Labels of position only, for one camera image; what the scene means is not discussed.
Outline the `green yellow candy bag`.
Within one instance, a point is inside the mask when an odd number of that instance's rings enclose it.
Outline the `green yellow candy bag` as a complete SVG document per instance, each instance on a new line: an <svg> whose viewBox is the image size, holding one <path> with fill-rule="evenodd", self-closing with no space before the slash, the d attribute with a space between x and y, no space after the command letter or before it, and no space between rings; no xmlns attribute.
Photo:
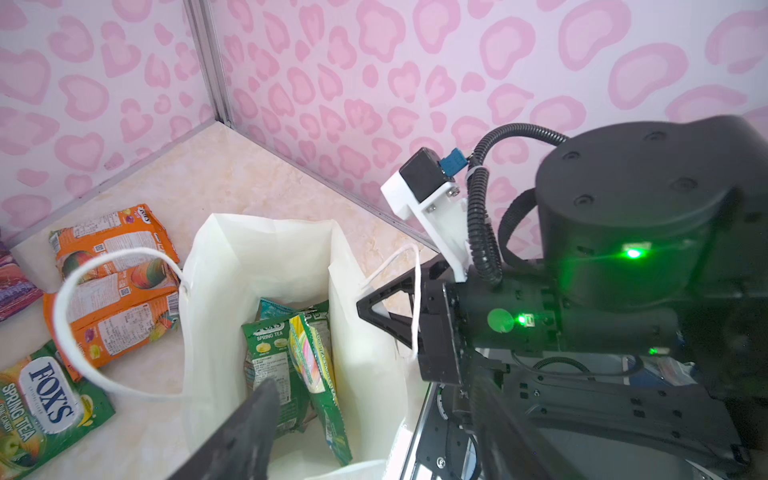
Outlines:
<svg viewBox="0 0 768 480"><path fill-rule="evenodd" d="M341 466L353 460L340 407L331 354L315 311L304 310L288 320L291 360L309 392L310 402L324 429L324 438Z"/></svg>

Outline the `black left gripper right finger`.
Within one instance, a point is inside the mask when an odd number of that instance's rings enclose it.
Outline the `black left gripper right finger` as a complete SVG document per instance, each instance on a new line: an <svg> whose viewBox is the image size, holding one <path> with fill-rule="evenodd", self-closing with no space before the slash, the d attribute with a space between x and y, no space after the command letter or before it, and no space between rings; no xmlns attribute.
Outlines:
<svg viewBox="0 0 768 480"><path fill-rule="evenodd" d="M541 434L517 404L519 383L530 376L517 369L498 386L487 368L469 370L472 430L486 479L582 479L584 475Z"/></svg>

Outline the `green Fox's spring tea bag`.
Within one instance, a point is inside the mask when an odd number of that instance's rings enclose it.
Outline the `green Fox's spring tea bag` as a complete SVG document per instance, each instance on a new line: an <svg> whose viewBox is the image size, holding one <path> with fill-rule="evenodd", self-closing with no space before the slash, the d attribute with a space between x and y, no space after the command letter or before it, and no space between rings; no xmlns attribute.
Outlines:
<svg viewBox="0 0 768 480"><path fill-rule="evenodd" d="M288 348L288 320L293 314L244 324L246 385L255 390L265 379L276 382L279 399L277 436L303 433L313 419L307 388L297 373Z"/></svg>

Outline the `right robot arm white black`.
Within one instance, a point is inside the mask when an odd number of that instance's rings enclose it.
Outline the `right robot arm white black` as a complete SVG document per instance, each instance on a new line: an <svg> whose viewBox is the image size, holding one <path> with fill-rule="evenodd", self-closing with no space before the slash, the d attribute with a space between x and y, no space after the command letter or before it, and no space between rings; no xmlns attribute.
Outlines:
<svg viewBox="0 0 768 480"><path fill-rule="evenodd" d="M403 478L579 478L549 429L766 477L767 141L744 118L506 124L382 194L438 250L357 303L430 384Z"/></svg>

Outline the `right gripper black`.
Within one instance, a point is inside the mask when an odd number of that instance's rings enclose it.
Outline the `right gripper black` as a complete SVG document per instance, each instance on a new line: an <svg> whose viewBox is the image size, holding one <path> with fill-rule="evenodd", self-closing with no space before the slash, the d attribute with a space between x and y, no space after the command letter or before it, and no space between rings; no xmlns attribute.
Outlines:
<svg viewBox="0 0 768 480"><path fill-rule="evenodd" d="M635 305L629 295L595 304L567 298L548 281L503 274L487 285L476 274L457 282L446 263L424 263L358 302L359 317L411 348L419 314L417 362L423 380L466 384L476 350L517 357L544 352L657 356L678 350L678 298Z"/></svg>

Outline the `white paper bag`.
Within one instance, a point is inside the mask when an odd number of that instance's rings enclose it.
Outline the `white paper bag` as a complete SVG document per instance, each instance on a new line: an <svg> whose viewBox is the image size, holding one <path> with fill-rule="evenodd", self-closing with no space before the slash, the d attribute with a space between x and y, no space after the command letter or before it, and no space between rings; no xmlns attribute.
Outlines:
<svg viewBox="0 0 768 480"><path fill-rule="evenodd" d="M426 386L417 316L396 339L363 318L373 290L333 221L213 214L184 264L147 247L93 258L68 275L50 322L58 349L101 389L148 392L104 376L75 331L85 275L124 258L175 280L184 341L182 479L408 479Z"/></svg>

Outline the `teal mint candy bag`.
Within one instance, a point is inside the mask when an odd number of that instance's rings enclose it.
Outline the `teal mint candy bag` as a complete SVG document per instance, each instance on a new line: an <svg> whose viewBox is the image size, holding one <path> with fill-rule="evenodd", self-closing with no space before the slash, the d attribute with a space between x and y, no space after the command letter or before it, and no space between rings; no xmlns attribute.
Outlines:
<svg viewBox="0 0 768 480"><path fill-rule="evenodd" d="M259 303L259 309L257 312L256 321L262 322L272 320L274 318L282 317L285 315L293 314L296 310L277 303L275 301L262 298Z"/></svg>

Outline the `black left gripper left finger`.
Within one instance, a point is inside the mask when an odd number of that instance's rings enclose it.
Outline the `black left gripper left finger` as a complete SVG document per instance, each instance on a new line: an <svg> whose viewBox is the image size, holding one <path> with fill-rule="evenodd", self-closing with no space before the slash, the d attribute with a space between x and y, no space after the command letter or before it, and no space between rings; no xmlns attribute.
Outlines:
<svg viewBox="0 0 768 480"><path fill-rule="evenodd" d="M266 479L280 413L277 383L265 379L173 479Z"/></svg>

